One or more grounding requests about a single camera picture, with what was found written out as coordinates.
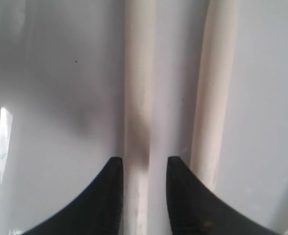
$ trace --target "black curved edge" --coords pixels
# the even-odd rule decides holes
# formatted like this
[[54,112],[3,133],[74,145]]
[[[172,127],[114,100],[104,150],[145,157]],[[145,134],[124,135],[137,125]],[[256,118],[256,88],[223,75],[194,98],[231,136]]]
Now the black curved edge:
[[70,204],[24,235],[117,235],[123,207],[123,164],[108,160]]
[[174,235],[277,235],[215,196],[180,157],[168,158],[166,188]]

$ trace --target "white surface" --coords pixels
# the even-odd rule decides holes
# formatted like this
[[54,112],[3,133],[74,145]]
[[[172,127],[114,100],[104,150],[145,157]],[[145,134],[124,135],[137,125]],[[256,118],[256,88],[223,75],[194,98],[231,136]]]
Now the white surface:
[[[166,158],[189,162],[204,1],[157,2],[148,234],[167,235]],[[51,216],[123,153],[124,7],[0,0],[0,111],[12,115],[0,235]],[[240,212],[288,229],[288,1],[239,1],[217,183]]]

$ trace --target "cream-colored dowel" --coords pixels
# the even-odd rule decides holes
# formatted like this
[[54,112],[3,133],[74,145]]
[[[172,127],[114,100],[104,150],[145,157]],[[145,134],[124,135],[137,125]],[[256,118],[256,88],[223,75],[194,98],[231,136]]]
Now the cream-colored dowel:
[[155,0],[126,1],[124,234],[147,234]]
[[211,190],[218,171],[237,35],[237,0],[210,0],[202,45],[191,170]]

